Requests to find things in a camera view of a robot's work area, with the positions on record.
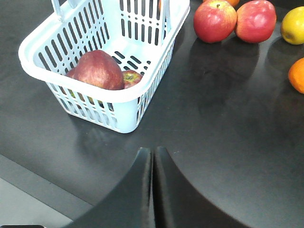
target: basket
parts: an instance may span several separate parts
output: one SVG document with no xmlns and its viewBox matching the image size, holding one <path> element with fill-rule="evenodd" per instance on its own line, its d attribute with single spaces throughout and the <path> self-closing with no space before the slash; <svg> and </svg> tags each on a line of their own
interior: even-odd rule
<svg viewBox="0 0 304 228">
<path fill-rule="evenodd" d="M 52 0 L 54 13 L 19 47 L 24 71 L 45 81 L 71 115 L 120 133 L 135 130 L 167 69 L 189 0 Z M 101 89 L 65 74 L 101 49 L 122 70 L 143 74 L 123 90 Z"/>
</svg>

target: dark table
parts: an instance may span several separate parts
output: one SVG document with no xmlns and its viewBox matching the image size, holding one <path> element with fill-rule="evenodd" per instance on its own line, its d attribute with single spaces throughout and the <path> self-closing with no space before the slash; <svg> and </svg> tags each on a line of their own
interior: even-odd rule
<svg viewBox="0 0 304 228">
<path fill-rule="evenodd" d="M 164 146 L 191 184 L 228 214 L 255 228 L 302 228 L 304 95 L 287 72 L 304 46 L 287 44 L 279 31 L 301 0 L 272 2 L 277 25 L 267 41 L 247 44 L 232 34 L 206 44 L 192 26 L 201 1 L 192 0 L 140 125 L 121 134 L 66 114 L 47 85 L 21 68 L 19 45 L 52 13 L 51 1 L 2 0 L 0 180 L 67 217 L 64 224 L 115 187 L 138 148 Z M 45 224 L 61 225 L 46 217 Z"/>
</svg>

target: orange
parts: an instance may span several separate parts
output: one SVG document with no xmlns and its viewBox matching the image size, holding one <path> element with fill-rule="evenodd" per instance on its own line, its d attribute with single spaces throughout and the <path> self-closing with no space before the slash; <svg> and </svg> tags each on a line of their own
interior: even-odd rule
<svg viewBox="0 0 304 228">
<path fill-rule="evenodd" d="M 297 60 L 289 69 L 288 79 L 291 85 L 304 94 L 304 58 Z"/>
<path fill-rule="evenodd" d="M 236 7 L 239 3 L 239 0 L 225 0 L 225 1 L 229 2 L 229 4 L 233 7 Z"/>
</svg>

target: apple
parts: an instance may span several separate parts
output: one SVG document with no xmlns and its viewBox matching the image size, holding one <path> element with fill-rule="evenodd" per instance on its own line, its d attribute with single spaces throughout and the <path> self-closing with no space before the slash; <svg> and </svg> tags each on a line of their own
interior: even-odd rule
<svg viewBox="0 0 304 228">
<path fill-rule="evenodd" d="M 123 71 L 123 81 L 124 81 L 124 88 L 130 88 L 141 81 L 143 76 L 140 73 L 137 73 L 134 70 L 125 70 Z"/>
<path fill-rule="evenodd" d="M 195 11 L 193 27 L 199 39 L 206 43 L 220 42 L 234 30 L 237 12 L 224 0 L 207 0 Z"/>
<path fill-rule="evenodd" d="M 235 34 L 244 42 L 259 43 L 267 40 L 275 26 L 275 7 L 267 0 L 252 0 L 237 10 Z"/>
<path fill-rule="evenodd" d="M 81 56 L 73 78 L 99 88 L 120 90 L 124 88 L 124 76 L 116 61 L 102 50 L 86 52 Z"/>
</svg>

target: yellow apple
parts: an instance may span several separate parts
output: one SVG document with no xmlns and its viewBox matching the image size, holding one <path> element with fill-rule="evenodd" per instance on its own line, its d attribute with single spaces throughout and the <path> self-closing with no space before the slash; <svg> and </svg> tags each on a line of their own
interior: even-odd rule
<svg viewBox="0 0 304 228">
<path fill-rule="evenodd" d="M 281 35 L 290 44 L 304 44 L 304 6 L 294 8 L 285 15 Z"/>
</svg>

